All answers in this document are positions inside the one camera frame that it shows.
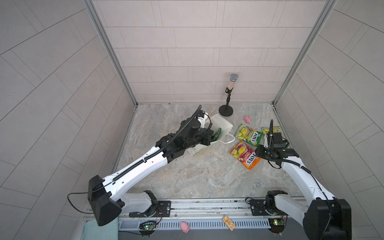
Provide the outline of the yellow green candy bag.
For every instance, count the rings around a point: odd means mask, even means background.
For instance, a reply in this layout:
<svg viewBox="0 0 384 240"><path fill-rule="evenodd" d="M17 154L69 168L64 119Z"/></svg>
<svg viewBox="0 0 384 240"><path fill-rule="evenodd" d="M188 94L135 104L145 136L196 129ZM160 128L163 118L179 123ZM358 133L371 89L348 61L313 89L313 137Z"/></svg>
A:
<svg viewBox="0 0 384 240"><path fill-rule="evenodd" d="M264 135L268 134L270 131L270 127L261 127L262 132ZM281 133L282 134L282 129L280 126L274 126L273 127L273 133Z"/></svg>

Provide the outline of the white paper bag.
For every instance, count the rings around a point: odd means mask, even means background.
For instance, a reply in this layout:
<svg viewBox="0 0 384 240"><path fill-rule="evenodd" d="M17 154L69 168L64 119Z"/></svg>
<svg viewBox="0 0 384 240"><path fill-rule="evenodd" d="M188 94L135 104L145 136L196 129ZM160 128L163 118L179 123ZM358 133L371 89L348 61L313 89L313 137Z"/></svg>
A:
<svg viewBox="0 0 384 240"><path fill-rule="evenodd" d="M219 139L216 142L211 142L209 146L204 146L204 145L196 145L195 147L187 149L187 152L191 155L194 156L195 154L201 152L202 150L213 146L215 143L223 143L223 144L230 144L232 143L236 138L230 134L230 131L233 128L233 125L228 122L225 118L223 118L220 114L216 114L211 117L212 121L212 127L211 129L214 131L214 133L218 130L218 128L222 128L221 135Z"/></svg>

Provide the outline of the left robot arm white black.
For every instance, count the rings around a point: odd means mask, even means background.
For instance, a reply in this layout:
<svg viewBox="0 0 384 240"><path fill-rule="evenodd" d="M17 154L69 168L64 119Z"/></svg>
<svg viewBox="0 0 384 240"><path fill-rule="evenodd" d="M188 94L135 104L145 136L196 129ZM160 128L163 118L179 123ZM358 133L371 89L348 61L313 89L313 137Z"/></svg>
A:
<svg viewBox="0 0 384 240"><path fill-rule="evenodd" d="M138 213L151 217L156 213L158 200L151 191L126 196L126 192L155 170L184 155L196 145L209 146L214 131L202 128L196 118L182 121L175 134L168 134L156 142L141 158L120 171L89 181L88 201L98 226L105 226L121 213Z"/></svg>

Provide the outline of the orange Fox's fruits bag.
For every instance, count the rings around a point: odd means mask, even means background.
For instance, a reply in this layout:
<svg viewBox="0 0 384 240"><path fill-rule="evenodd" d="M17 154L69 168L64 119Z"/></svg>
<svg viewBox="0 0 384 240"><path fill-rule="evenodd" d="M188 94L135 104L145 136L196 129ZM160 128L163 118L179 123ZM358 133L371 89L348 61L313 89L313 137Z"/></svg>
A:
<svg viewBox="0 0 384 240"><path fill-rule="evenodd" d="M235 145L230 151L230 154L242 163L248 170L251 170L261 160L260 157L257 157L256 151L243 142L239 142Z"/></svg>

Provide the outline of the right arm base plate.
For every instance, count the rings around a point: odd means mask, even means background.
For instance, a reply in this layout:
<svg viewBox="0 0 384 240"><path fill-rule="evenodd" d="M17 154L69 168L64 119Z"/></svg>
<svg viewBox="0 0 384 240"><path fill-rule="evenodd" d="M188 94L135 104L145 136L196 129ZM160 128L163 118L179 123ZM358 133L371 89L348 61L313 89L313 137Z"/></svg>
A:
<svg viewBox="0 0 384 240"><path fill-rule="evenodd" d="M252 216L274 216L266 209L264 205L264 200L258 200L253 198L248 198L246 202L250 205Z"/></svg>

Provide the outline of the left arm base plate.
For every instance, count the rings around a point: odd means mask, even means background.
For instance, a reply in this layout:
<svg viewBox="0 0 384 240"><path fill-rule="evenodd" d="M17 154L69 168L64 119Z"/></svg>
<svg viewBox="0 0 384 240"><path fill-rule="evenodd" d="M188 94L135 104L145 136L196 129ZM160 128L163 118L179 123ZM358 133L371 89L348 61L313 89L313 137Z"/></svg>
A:
<svg viewBox="0 0 384 240"><path fill-rule="evenodd" d="M130 218L154 218L154 217L169 217L171 212L171 201L158 201L152 204L144 213L132 212L129 213Z"/></svg>

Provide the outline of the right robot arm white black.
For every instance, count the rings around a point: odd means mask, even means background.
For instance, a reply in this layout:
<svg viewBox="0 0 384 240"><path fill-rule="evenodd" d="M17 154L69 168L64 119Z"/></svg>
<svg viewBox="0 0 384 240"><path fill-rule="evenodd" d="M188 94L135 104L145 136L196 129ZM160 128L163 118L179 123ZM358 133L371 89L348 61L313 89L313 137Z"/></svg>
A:
<svg viewBox="0 0 384 240"><path fill-rule="evenodd" d="M281 133L272 129L267 134L268 145L259 145L257 157L275 163L294 180L306 199L306 204L293 199L285 191L269 191L264 206L268 214L286 213L301 224L310 240L350 240L352 209L344 199L336 198L304 165L299 154L287 147Z"/></svg>

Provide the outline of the green Fox's spring tea bag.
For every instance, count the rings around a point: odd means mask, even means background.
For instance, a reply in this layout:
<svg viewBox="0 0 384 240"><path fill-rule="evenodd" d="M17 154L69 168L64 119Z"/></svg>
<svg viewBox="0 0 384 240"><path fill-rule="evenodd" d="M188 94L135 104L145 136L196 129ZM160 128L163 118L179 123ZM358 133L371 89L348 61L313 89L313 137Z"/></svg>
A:
<svg viewBox="0 0 384 240"><path fill-rule="evenodd" d="M264 136L263 132L254 130L244 124L241 124L236 131L235 137L254 147L257 147Z"/></svg>

